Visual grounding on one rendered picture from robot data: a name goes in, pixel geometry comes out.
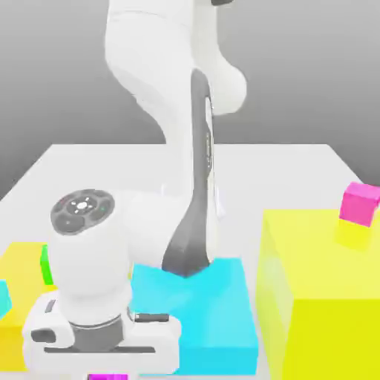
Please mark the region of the large lemon yellow box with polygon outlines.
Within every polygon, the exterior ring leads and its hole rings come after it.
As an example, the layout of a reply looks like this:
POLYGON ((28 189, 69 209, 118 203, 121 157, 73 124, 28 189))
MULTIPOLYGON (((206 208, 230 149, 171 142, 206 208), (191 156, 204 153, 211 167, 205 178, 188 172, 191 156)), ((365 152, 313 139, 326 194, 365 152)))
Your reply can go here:
POLYGON ((365 251, 335 209, 263 213, 256 309, 271 380, 380 380, 380 212, 365 251))

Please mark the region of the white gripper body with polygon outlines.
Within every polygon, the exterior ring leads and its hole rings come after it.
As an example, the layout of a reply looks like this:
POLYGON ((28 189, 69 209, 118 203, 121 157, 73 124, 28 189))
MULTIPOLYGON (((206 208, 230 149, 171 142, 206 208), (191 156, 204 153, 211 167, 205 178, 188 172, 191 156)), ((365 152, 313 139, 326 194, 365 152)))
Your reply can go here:
POLYGON ((23 329, 28 370, 44 374, 172 374, 179 367, 180 322, 116 318, 80 327, 63 318, 41 318, 23 329))

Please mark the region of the large golden yellow box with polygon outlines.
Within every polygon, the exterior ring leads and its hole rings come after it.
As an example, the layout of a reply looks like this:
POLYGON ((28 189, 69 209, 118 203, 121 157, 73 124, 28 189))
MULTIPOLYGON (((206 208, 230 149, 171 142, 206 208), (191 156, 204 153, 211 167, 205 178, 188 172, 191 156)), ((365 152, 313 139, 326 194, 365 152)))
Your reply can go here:
POLYGON ((12 243, 0 256, 0 279, 10 291, 12 309, 0 320, 0 373, 25 372, 22 328, 36 299, 56 286, 45 285, 40 268, 43 243, 12 243))

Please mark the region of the small pink cube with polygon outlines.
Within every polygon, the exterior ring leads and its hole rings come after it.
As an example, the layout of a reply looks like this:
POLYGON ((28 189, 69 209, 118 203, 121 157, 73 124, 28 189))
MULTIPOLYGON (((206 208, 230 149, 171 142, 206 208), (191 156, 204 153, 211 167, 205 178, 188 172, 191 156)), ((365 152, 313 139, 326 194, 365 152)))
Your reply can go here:
POLYGON ((380 187, 351 182, 345 189, 339 218, 370 227, 380 204, 380 187))

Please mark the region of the large cyan box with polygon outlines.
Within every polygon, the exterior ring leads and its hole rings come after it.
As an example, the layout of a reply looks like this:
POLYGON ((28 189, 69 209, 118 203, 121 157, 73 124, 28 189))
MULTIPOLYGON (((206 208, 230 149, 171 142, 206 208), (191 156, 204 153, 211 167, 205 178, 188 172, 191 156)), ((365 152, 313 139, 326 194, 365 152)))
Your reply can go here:
POLYGON ((134 312, 180 321, 176 375, 256 374, 259 344, 241 259, 218 258, 189 278, 136 265, 131 287, 134 312))

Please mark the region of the small yellow cube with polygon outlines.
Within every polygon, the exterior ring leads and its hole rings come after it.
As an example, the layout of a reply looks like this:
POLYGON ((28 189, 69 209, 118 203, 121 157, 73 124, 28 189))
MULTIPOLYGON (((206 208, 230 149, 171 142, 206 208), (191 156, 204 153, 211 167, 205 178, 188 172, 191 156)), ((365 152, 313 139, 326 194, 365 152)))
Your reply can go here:
POLYGON ((370 227, 339 219, 335 239, 342 246, 357 251, 365 251, 370 245, 373 230, 370 227))

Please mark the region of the small green cube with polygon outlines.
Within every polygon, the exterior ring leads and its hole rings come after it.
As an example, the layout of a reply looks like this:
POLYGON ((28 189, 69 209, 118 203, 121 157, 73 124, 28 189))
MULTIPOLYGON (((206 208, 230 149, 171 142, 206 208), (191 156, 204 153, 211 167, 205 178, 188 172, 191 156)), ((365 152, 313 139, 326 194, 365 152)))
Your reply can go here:
POLYGON ((41 255, 40 255, 40 268, 42 272, 42 279, 45 285, 53 285, 53 276, 50 270, 50 263, 48 259, 48 245, 42 245, 41 255))

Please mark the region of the small cyan cube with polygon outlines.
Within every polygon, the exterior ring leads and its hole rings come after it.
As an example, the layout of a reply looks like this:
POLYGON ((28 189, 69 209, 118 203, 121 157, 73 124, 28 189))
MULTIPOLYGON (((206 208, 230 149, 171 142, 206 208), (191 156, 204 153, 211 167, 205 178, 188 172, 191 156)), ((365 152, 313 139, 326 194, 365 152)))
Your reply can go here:
POLYGON ((12 309, 10 291, 5 279, 0 279, 0 320, 12 309))

